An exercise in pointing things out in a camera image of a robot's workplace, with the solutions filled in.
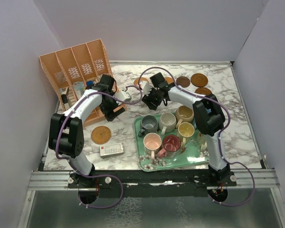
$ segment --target beige mug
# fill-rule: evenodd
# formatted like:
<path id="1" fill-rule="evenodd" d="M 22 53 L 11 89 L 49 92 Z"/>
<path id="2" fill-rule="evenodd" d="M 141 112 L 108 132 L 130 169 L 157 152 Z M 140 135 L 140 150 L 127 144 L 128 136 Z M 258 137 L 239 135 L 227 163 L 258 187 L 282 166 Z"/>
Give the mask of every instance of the beige mug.
<path id="1" fill-rule="evenodd" d="M 204 137 L 204 135 L 202 133 L 198 133 L 196 135 L 196 141 L 200 145 L 200 151 L 204 152 L 207 149 L 207 142 L 206 142 L 206 138 Z"/>
<path id="2" fill-rule="evenodd" d="M 183 122 L 190 123 L 194 118 L 194 113 L 192 109 L 182 105 L 178 109 L 176 109 L 175 116 L 177 119 L 176 128 L 178 128 L 179 125 Z"/>
<path id="3" fill-rule="evenodd" d="M 185 148 L 187 140 L 194 135 L 194 131 L 194 127 L 190 123 L 184 122 L 179 125 L 177 136 L 180 138 L 182 148 Z"/>
<path id="4" fill-rule="evenodd" d="M 162 139 L 156 133 L 149 133 L 143 139 L 144 151 L 151 155 L 154 159 L 155 155 L 160 151 Z"/>
<path id="5" fill-rule="evenodd" d="M 159 127 L 161 129 L 161 135 L 165 135 L 167 132 L 172 132 L 176 126 L 176 118 L 172 113 L 164 113 L 159 119 Z"/>

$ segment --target blue object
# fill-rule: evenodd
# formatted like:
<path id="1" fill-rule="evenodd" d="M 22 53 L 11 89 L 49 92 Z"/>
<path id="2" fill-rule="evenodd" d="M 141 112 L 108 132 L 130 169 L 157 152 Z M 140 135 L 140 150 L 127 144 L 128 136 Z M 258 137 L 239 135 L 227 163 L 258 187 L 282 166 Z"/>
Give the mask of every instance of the blue object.
<path id="1" fill-rule="evenodd" d="M 93 84 L 92 81 L 87 81 L 87 82 L 86 82 L 86 86 L 89 86 L 89 85 L 92 85 L 92 84 Z"/>

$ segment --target desk organizer compartment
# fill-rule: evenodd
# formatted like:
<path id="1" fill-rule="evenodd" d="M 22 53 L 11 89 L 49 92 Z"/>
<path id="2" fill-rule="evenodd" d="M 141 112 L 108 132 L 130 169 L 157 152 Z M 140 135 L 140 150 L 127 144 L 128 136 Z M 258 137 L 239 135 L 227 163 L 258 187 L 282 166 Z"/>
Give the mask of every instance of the desk organizer compartment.
<path id="1" fill-rule="evenodd" d="M 81 82 L 86 87 L 87 81 L 99 82 L 102 74 L 113 77 L 108 56 L 101 39 L 46 54 L 40 56 L 39 59 L 44 73 L 58 96 L 63 111 L 66 111 L 66 107 L 62 102 L 62 92 L 67 90 L 66 96 L 71 105 L 74 105 L 79 99 L 73 88 L 74 83 Z M 84 126 L 103 119 L 105 119 L 105 116 L 100 108 L 97 107 L 88 116 Z"/>

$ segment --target cork coaster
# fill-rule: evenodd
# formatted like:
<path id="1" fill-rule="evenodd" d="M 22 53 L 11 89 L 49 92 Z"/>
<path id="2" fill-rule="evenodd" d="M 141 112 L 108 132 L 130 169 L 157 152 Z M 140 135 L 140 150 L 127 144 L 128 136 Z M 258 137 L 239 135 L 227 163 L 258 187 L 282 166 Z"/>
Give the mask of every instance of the cork coaster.
<path id="1" fill-rule="evenodd" d="M 96 144 L 104 144 L 111 138 L 111 130 L 105 126 L 96 127 L 92 131 L 91 138 Z"/>
<path id="2" fill-rule="evenodd" d="M 191 82 L 196 87 L 204 87 L 208 83 L 208 78 L 201 73 L 197 73 L 192 75 Z"/>
<path id="3" fill-rule="evenodd" d="M 211 90 L 209 90 L 208 88 L 205 88 L 205 87 L 200 87 L 200 88 L 197 88 L 195 90 L 195 92 L 197 94 L 203 94 L 203 95 L 209 95 L 209 94 L 212 94 Z"/>
<path id="4" fill-rule="evenodd" d="M 139 79 L 139 77 L 134 80 L 134 85 L 135 86 L 138 85 L 138 79 Z M 147 78 L 145 78 L 145 77 L 141 77 L 141 81 L 140 82 L 142 82 L 142 81 L 146 81 L 146 82 L 150 83 L 149 80 Z"/>
<path id="5" fill-rule="evenodd" d="M 176 79 L 176 84 L 180 85 L 183 88 L 190 86 L 190 80 L 187 77 L 180 76 Z"/>
<path id="6" fill-rule="evenodd" d="M 165 77 L 165 80 L 168 82 L 168 84 L 173 83 L 173 79 L 171 77 Z"/>

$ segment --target mug handle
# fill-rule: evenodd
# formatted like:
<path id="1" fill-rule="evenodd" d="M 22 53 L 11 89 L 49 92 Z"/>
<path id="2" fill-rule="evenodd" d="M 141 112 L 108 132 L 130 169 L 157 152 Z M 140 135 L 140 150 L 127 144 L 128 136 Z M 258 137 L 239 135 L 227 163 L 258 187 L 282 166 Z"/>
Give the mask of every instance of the mug handle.
<path id="1" fill-rule="evenodd" d="M 151 151 L 151 158 L 154 160 L 155 159 L 155 151 Z"/>
<path id="2" fill-rule="evenodd" d="M 166 134 L 166 130 L 167 130 L 167 127 L 166 127 L 166 126 L 163 127 L 163 128 L 162 128 L 162 131 L 161 131 L 161 135 L 165 135 L 165 134 Z"/>
<path id="3" fill-rule="evenodd" d="M 182 123 L 182 119 L 180 119 L 180 120 L 177 122 L 175 128 L 178 128 L 181 123 Z"/>
<path id="4" fill-rule="evenodd" d="M 200 151 L 204 152 L 207 149 L 207 142 L 205 142 L 205 144 L 200 146 Z"/>
<path id="5" fill-rule="evenodd" d="M 138 132 L 138 137 L 143 137 L 144 135 L 144 129 L 141 129 L 139 132 Z"/>
<path id="6" fill-rule="evenodd" d="M 182 139 L 182 142 L 181 142 L 181 148 L 182 149 L 184 149 L 185 148 L 185 146 L 186 146 L 186 138 L 184 137 L 183 139 Z"/>
<path id="7" fill-rule="evenodd" d="M 167 152 L 166 149 L 162 148 L 160 151 L 158 151 L 157 157 L 158 158 L 163 158 L 165 156 L 166 152 Z"/>

